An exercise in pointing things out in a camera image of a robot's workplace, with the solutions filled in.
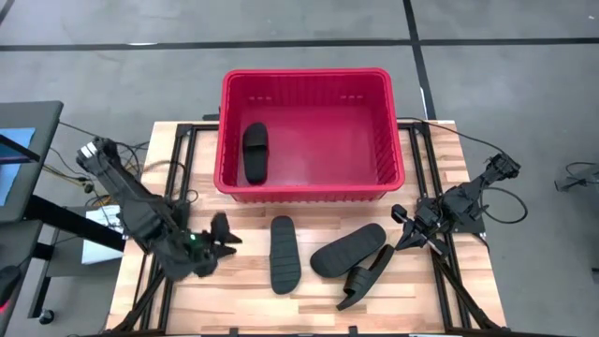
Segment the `black slide sandal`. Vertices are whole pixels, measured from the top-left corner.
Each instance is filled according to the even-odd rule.
[[[300,277],[300,253],[293,221],[288,216],[277,216],[270,225],[270,286],[276,294],[283,295],[295,289]]]
[[[254,123],[243,132],[243,167],[250,184],[266,181],[269,158],[269,134],[262,123]]]
[[[318,249],[310,257],[310,265],[322,277],[339,277],[376,252],[386,240],[380,225],[369,224]]]
[[[343,286],[343,291],[347,296],[341,303],[337,304],[337,310],[347,309],[362,300],[368,293],[368,290],[378,280],[379,276],[381,276],[394,253],[395,249],[393,246],[386,244],[378,252],[376,259],[369,269],[360,266],[352,268],[349,274],[347,274],[347,280],[345,281],[345,286]]]

